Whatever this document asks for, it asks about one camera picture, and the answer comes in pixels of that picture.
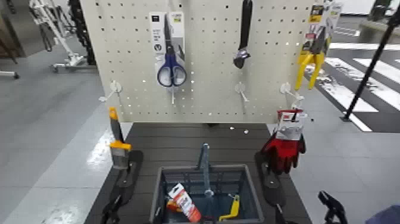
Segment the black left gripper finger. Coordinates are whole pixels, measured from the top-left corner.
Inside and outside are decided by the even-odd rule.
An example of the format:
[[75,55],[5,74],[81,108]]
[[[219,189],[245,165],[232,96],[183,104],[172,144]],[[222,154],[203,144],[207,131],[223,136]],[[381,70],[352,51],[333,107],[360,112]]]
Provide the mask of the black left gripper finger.
[[118,224],[120,218],[118,216],[118,210],[121,207],[122,195],[118,194],[117,197],[109,201],[109,203],[103,208],[100,224]]

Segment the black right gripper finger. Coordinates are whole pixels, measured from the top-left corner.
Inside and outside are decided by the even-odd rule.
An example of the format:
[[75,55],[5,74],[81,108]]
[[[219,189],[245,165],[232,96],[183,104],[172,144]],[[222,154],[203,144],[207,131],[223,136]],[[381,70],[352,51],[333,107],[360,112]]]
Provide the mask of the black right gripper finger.
[[274,211],[275,211],[275,222],[276,224],[297,224],[294,221],[291,220],[286,220],[284,215],[283,215],[283,210],[279,204],[276,204],[274,206]]
[[344,206],[326,191],[318,193],[318,199],[327,207],[327,213],[324,217],[326,224],[348,224]]

